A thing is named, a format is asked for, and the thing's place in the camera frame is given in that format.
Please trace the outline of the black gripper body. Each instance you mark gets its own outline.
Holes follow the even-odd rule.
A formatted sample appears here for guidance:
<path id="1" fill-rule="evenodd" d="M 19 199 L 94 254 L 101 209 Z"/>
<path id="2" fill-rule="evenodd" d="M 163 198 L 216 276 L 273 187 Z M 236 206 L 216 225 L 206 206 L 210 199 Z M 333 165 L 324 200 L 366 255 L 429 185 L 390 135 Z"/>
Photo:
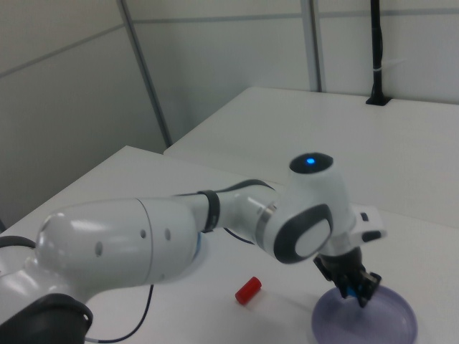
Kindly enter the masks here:
<path id="1" fill-rule="evenodd" d="M 314 264 L 326 278 L 337 287 L 355 287 L 363 281 L 362 253 L 359 247 L 339 256 L 318 254 Z"/>

